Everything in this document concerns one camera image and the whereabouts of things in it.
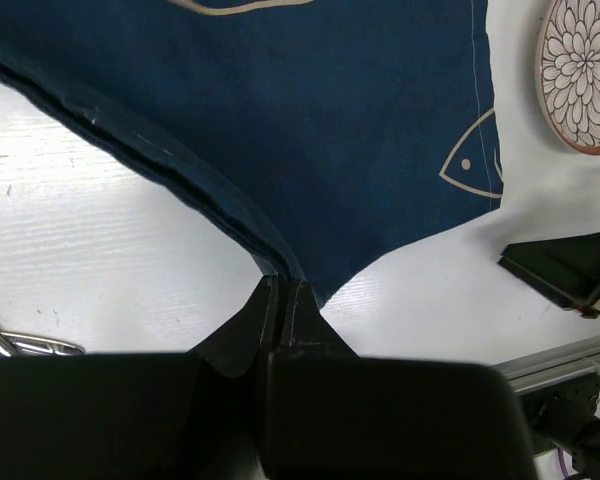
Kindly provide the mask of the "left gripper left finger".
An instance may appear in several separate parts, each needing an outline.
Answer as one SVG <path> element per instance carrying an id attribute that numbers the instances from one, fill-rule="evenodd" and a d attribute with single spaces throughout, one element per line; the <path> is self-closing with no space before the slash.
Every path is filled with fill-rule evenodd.
<path id="1" fill-rule="evenodd" d="M 280 308 L 280 278 L 265 276 L 244 306 L 190 350 L 222 376 L 243 376 L 269 345 Z"/>

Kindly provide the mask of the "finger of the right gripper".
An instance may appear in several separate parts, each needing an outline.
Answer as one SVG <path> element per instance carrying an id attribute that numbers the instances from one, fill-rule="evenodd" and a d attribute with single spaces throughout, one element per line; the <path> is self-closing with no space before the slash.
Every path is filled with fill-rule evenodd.
<path id="1" fill-rule="evenodd" d="M 510 244 L 498 264 L 564 310 L 600 310 L 600 232 Z"/>

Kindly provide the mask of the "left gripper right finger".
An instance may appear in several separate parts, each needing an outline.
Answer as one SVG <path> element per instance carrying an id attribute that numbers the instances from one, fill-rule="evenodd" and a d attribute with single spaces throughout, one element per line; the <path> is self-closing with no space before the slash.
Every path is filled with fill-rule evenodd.
<path id="1" fill-rule="evenodd" d="M 273 352 L 358 357 L 321 315 L 309 283 L 294 280 L 287 290 L 282 318 L 276 326 L 272 344 Z"/>

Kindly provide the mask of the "blue whale placemat cloth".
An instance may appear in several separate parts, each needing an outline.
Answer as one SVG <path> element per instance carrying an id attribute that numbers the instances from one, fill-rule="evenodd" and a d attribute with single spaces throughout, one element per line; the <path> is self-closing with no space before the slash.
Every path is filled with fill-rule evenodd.
<path id="1" fill-rule="evenodd" d="M 503 194 L 484 1 L 0 1 L 0 82 L 319 303 Z"/>

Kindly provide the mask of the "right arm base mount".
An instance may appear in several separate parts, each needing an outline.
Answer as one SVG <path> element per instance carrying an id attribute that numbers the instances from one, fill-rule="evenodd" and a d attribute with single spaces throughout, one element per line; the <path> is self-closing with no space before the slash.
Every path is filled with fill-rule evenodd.
<path id="1" fill-rule="evenodd" d="M 588 373 L 521 395 L 534 452 L 557 451 L 565 479 L 600 479 L 600 374 Z"/>

